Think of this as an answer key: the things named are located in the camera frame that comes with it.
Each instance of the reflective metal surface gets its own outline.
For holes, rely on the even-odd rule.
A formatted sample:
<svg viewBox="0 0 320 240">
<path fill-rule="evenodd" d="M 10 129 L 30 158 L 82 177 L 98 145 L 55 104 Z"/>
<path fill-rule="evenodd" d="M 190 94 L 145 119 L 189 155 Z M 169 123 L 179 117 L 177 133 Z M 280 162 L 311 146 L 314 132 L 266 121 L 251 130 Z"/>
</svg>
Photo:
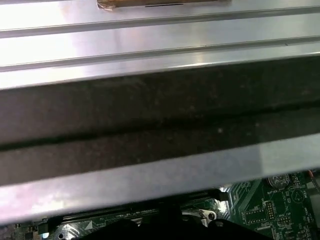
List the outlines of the reflective metal surface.
<svg viewBox="0 0 320 240">
<path fill-rule="evenodd" d="M 209 189 L 319 165 L 320 134 L 0 188 L 0 224 Z"/>
<path fill-rule="evenodd" d="M 4 3 L 0 89 L 319 54 L 316 0 L 113 12 L 98 9 L 95 0 Z"/>
<path fill-rule="evenodd" d="M 14 3 L 0 3 L 0 89 L 320 53 L 318 0 L 233 0 L 113 12 L 98 9 L 95 0 Z M 0 224 L 317 167 L 319 141 L 316 134 L 2 186 Z"/>
</svg>

